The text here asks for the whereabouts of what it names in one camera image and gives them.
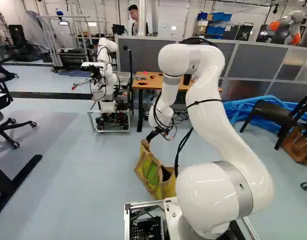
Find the man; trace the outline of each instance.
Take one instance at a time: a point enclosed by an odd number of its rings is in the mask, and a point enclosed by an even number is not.
[[[137,5],[133,4],[129,7],[129,13],[130,13],[130,17],[132,20],[135,20],[135,22],[132,24],[132,30],[131,30],[131,34],[133,36],[138,36],[138,23],[139,23],[139,12],[138,12],[138,7]],[[147,36],[149,33],[148,31],[148,23],[145,23],[145,35]]]

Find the table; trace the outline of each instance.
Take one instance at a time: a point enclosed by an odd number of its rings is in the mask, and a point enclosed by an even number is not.
[[[138,71],[136,73],[136,76],[144,76],[146,77],[146,80],[137,80],[134,79],[132,82],[132,88],[139,90],[139,118],[138,118],[138,126],[137,126],[137,132],[140,133],[143,129],[143,120],[144,120],[144,107],[143,107],[143,90],[160,90],[163,87],[163,80],[164,76],[159,75],[162,74],[161,72],[146,72]],[[184,76],[181,77],[180,85],[179,85],[179,91],[187,91],[191,85],[193,84],[192,81],[190,81],[189,85],[184,85]]]

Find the gray partition wall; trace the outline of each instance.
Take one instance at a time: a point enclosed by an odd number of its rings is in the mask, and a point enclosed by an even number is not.
[[[160,72],[158,66],[158,53],[165,45],[174,43],[176,43],[175,40],[159,40],[157,38],[118,38],[119,54],[117,58],[119,58],[118,64],[120,65],[120,71],[130,71],[129,51],[124,50],[124,47],[132,52],[133,72]]]
[[[132,50],[133,72],[160,72],[160,49],[181,39],[118,36],[118,67],[128,72]],[[220,80],[224,101],[274,95],[298,102],[307,94],[307,48],[263,42],[209,39],[223,52],[225,67]]]

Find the blue storage bin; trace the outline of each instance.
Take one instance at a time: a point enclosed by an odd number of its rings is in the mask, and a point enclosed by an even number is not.
[[[224,34],[224,32],[225,32],[225,28],[224,27],[221,27],[221,26],[217,26],[216,28],[215,28],[215,34]]]
[[[232,14],[227,14],[227,13],[224,13],[222,17],[224,21],[230,21],[231,18],[232,18]]]
[[[224,13],[223,12],[213,12],[212,14],[212,20],[221,21],[223,20]]]
[[[207,34],[215,34],[216,33],[216,27],[214,26],[208,26],[207,27]]]
[[[208,16],[208,13],[206,12],[198,13],[197,20],[206,20],[207,16]]]

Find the office chair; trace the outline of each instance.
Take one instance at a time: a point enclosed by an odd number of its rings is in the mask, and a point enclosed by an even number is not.
[[[0,73],[0,94],[5,94],[0,97],[0,110],[4,109],[13,101],[12,96],[10,95],[8,88],[4,82],[4,75]],[[0,111],[0,122],[4,119],[4,115]],[[13,118],[8,118],[7,121],[0,124],[0,135],[3,136],[12,146],[17,149],[20,144],[17,141],[14,141],[11,137],[9,137],[5,131],[9,129],[17,129],[22,126],[30,125],[32,128],[37,126],[37,123],[34,121],[26,121],[23,123],[16,123],[16,120]]]
[[[264,100],[259,100],[253,106],[251,113],[240,129],[240,133],[245,130],[253,116],[260,116],[266,120],[272,121],[281,126],[277,134],[278,141],[274,146],[274,149],[278,150],[285,137],[288,135],[290,130],[298,124],[298,120],[305,114],[305,112],[307,112],[307,95],[292,111],[289,111],[288,109],[285,109],[276,104]]]

